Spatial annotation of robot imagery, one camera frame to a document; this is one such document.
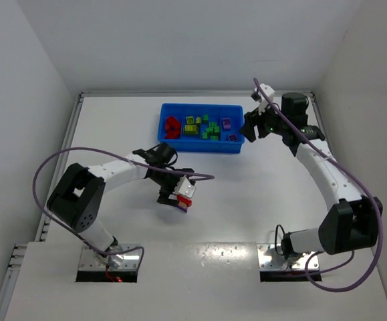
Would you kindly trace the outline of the red curved lego brick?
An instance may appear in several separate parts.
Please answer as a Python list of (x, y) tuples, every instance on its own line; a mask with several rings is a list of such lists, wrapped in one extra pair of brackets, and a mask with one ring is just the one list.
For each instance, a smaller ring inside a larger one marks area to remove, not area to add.
[(181, 122), (174, 116), (169, 116), (165, 120), (164, 125), (164, 138), (165, 139), (178, 139), (181, 135)]

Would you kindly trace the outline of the lime lego brick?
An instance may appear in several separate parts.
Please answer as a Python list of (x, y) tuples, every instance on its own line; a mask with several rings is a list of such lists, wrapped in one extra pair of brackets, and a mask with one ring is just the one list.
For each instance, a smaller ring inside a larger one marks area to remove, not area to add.
[(201, 117), (187, 116), (182, 132), (185, 136), (198, 136), (201, 132)]

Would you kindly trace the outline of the red half-round lego brick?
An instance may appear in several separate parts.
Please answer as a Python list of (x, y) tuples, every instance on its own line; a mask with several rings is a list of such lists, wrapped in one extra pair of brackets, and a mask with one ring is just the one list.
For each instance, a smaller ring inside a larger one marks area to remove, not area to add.
[(180, 207), (190, 207), (192, 205), (192, 200), (186, 197), (183, 197), (182, 195), (177, 196), (178, 205)]

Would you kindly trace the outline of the purple butterfly lego brick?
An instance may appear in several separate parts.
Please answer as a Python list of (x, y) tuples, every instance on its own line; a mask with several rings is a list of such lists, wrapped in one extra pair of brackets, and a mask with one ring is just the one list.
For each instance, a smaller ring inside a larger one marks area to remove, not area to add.
[(184, 205), (177, 205), (176, 208), (181, 210), (184, 213), (186, 213), (188, 211), (188, 207), (184, 206)]

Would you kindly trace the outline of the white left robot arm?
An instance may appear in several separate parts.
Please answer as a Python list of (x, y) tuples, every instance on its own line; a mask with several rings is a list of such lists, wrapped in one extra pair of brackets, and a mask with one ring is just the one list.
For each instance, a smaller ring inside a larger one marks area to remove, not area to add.
[(172, 174), (177, 152), (167, 143), (148, 150), (138, 149), (127, 161), (114, 160), (85, 167), (70, 165), (47, 201), (47, 208), (72, 231), (86, 240), (100, 256), (118, 246), (117, 239), (100, 223), (98, 212), (105, 193), (132, 181), (150, 179), (159, 185), (157, 202), (186, 211), (192, 203), (195, 183), (192, 169)]

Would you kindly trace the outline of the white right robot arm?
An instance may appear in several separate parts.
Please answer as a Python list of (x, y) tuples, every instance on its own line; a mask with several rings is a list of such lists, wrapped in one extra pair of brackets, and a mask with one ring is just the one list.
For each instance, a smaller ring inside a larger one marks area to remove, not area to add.
[(305, 95), (282, 96), (281, 107), (272, 108), (258, 92), (251, 95), (259, 106), (244, 115), (240, 133), (249, 141), (276, 134), (293, 156), (307, 169), (328, 209), (319, 227), (285, 233), (281, 251), (285, 258), (306, 252), (329, 255), (374, 247), (378, 240), (377, 216), (382, 213), (378, 198), (365, 192), (336, 167), (322, 131), (307, 122)]

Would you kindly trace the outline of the green lego pile in tray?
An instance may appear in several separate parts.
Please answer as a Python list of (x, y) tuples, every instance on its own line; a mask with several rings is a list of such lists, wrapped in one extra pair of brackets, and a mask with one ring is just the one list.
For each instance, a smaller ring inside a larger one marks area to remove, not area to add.
[(221, 127), (216, 121), (211, 120), (208, 114), (203, 114), (200, 130), (202, 140), (218, 141), (221, 139)]

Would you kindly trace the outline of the blue divided plastic tray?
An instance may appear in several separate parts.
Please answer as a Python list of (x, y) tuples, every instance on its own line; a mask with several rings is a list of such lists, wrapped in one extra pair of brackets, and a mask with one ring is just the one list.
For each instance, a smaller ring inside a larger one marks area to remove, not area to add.
[[(216, 121), (221, 127), (221, 139), (218, 141), (202, 140), (198, 136), (185, 136), (182, 128), (187, 116), (201, 117), (208, 114), (210, 119)], [(169, 116), (174, 116), (181, 122), (181, 135), (178, 139), (164, 138), (165, 120)], [(221, 126), (221, 118), (231, 119), (231, 130), (225, 131)], [(241, 152), (242, 144), (245, 139), (239, 134), (239, 129), (243, 125), (243, 108), (239, 105), (221, 105), (221, 104), (181, 104), (164, 103), (160, 110), (160, 120), (158, 126), (158, 141), (166, 142), (179, 152), (213, 152), (237, 154)], [(228, 134), (235, 134), (237, 142), (226, 140)]]

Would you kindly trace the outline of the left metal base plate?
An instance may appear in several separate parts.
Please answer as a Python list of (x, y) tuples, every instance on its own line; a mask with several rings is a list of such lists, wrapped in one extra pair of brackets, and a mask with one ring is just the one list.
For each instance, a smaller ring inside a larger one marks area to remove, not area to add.
[(141, 254), (141, 250), (136, 249), (129, 253), (104, 257), (94, 252), (87, 245), (83, 245), (78, 270), (81, 272), (104, 272), (108, 268), (111, 272), (135, 272), (140, 263)]

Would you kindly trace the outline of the metal base plate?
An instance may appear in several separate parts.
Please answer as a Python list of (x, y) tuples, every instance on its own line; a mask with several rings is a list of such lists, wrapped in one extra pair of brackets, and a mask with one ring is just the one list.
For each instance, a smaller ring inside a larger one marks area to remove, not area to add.
[(280, 243), (257, 244), (257, 258), (260, 272), (303, 272), (306, 261), (314, 254), (307, 252), (285, 259)]
[(81, 272), (104, 272), (108, 268), (111, 272), (135, 272), (140, 263), (141, 254), (141, 250), (136, 249), (129, 253), (104, 257), (94, 252), (87, 245), (83, 245), (78, 270)]

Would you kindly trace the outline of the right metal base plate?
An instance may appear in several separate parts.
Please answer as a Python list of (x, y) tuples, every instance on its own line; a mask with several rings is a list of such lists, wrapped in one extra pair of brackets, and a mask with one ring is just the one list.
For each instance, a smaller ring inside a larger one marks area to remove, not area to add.
[(307, 252), (285, 259), (280, 243), (257, 244), (257, 258), (260, 272), (303, 272), (306, 261), (314, 254)]

